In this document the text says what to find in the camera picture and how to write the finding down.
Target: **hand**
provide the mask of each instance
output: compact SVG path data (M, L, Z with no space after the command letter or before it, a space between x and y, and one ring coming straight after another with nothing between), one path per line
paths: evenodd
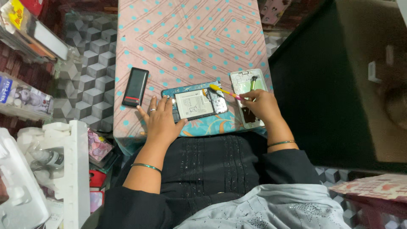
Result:
M167 100L167 96L164 96L157 105L157 97L154 95L150 102L149 110L151 109L156 110L151 111L149 116L141 106L137 106L137 110L147 124L146 144L169 147L188 120L181 119L177 124L174 123L172 98Z
M257 118L264 122L266 126L273 122L283 120L274 94L265 90L257 89L240 94L239 96L240 98L243 98L241 103L247 106Z

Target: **green bangle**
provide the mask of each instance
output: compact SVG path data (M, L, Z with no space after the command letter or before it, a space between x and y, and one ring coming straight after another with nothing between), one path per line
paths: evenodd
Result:
M133 166L145 166L145 167L157 170L161 174L161 170L159 170L158 168L151 166L151 165L146 165L146 164L142 164L142 163L134 163L130 167L133 167Z
M277 142L277 143L270 144L270 145L267 146L267 148L268 148L268 147L271 147L271 146L279 145L279 144L292 143L292 142L295 142L295 141L294 141L294 140L291 140L291 141L281 141L281 142Z

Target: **white bottle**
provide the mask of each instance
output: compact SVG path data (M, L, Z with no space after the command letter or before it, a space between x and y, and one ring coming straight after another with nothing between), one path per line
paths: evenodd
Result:
M49 165L56 169L63 167L63 154L59 154L55 151L34 150L31 152L31 155L43 165Z

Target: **blue circuit board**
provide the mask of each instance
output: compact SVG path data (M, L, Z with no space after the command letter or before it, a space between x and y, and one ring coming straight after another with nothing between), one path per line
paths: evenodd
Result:
M200 118L207 117L210 115L216 115L216 114L221 114L221 113L227 112L228 106L226 104L226 100L225 100L223 93L221 91L212 90L209 87L209 85L211 85L211 84L214 84L214 85L222 88L222 85L219 81L213 81L213 82L195 84L195 85L190 85L190 86L185 86L185 87L166 89L166 90L161 91L161 96L163 97L163 96L169 95L170 97L175 98L175 95L179 94L179 93L207 89L207 93L205 94L205 96L211 102L214 112L210 113L210 114L189 117L188 120L200 119ZM179 113L178 113L178 106L177 106L177 102L175 100L173 100L173 117L174 117L174 121L176 123L180 120Z

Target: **pink tablecloth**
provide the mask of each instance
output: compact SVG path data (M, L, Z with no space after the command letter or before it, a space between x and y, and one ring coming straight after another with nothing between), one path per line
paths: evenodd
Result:
M232 91L229 74L238 70L260 68L272 88L255 0L121 0L118 13L114 136L119 141L142 140L147 132L136 109L121 106L132 66L150 71L145 110L151 97L160 98L167 88L220 80ZM239 130L237 103L226 98L228 113L192 121L181 135ZM219 122L211 125L213 119Z

